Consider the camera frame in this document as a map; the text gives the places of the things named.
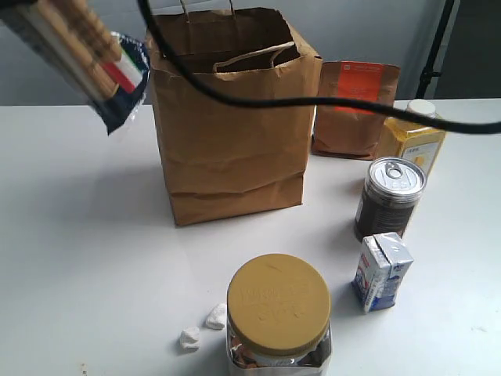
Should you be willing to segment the breadstick packet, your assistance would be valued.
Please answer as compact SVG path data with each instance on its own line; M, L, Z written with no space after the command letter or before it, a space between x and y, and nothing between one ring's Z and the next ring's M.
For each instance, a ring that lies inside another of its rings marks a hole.
M3 1L1 19L81 91L108 133L134 117L150 76L143 42L110 31L86 1Z

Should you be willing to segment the brown paper grocery bag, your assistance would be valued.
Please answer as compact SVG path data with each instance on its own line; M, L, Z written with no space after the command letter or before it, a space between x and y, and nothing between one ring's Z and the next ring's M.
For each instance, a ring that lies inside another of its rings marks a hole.
M250 99L311 97L322 60L270 8L155 16L166 41L212 88ZM176 224L301 204L312 107L243 109L199 93L152 38L150 88L157 144Z

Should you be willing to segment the brown pouch with orange label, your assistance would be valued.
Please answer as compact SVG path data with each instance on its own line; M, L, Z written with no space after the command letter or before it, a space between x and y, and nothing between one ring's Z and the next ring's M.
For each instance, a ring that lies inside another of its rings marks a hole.
M380 63L325 62L318 95L393 106L400 68ZM312 152L331 157L373 160L385 116L348 107L316 110Z

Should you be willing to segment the clear jar with tan lid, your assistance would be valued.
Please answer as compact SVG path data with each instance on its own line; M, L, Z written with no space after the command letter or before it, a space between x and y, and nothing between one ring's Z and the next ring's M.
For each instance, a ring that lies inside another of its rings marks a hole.
M333 352L331 297L321 274L285 254L243 264L226 295L231 375L325 375Z

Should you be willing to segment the white crumpled lump upper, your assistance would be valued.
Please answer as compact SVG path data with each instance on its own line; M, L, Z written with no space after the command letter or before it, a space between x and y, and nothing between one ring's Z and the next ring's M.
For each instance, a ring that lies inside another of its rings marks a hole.
M227 322L227 305L218 303L207 315L205 319L205 327L220 331L225 328Z

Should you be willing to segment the white crumpled lump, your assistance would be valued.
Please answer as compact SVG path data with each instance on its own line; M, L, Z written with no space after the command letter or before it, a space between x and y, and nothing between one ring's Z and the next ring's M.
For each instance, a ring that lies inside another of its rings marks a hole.
M205 327L220 331L225 328L227 322L227 305L218 303L207 315L205 319Z
M200 348L200 328L187 327L181 331L179 345L183 352L194 352Z

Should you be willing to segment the dark can with pull-tab lid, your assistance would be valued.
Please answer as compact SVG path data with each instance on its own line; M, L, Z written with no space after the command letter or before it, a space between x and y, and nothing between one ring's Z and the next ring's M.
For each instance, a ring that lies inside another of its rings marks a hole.
M418 165L400 157L381 157L367 170L355 215L358 239L379 233L404 234L427 184Z

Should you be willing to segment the small blue white milk carton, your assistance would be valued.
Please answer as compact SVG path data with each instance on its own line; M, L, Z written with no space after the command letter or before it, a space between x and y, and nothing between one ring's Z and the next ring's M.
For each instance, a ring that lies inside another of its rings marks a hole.
M351 282L364 313L391 308L414 259L397 233L362 239L362 251Z

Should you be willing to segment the yellow grain bottle white cap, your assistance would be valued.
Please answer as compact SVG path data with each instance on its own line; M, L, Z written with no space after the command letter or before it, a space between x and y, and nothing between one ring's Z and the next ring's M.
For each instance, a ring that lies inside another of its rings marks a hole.
M445 136L446 132L440 129L388 117L384 121L375 158L400 157L429 175Z

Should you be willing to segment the white crumpled lump lower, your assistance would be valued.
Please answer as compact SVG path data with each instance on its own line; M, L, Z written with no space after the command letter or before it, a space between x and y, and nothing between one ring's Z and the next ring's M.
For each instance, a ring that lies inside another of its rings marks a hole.
M179 345L183 352L194 352L200 348L200 328L187 327L181 331Z

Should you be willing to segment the black light stand pole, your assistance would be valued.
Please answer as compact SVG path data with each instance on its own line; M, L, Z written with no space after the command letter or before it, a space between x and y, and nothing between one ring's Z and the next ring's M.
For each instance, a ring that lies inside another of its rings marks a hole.
M442 14L437 26L437 30L435 32L434 39L431 45L431 49L428 54L427 61L420 75L420 83L416 91L417 99L423 99L425 97L428 86L432 82L432 79L440 78L442 75L441 71L436 71L434 69L434 65L438 58L438 53L442 46L445 32L447 31L447 27L449 25L449 21L451 19L452 11L454 10L455 4L456 4L455 0L445 1Z

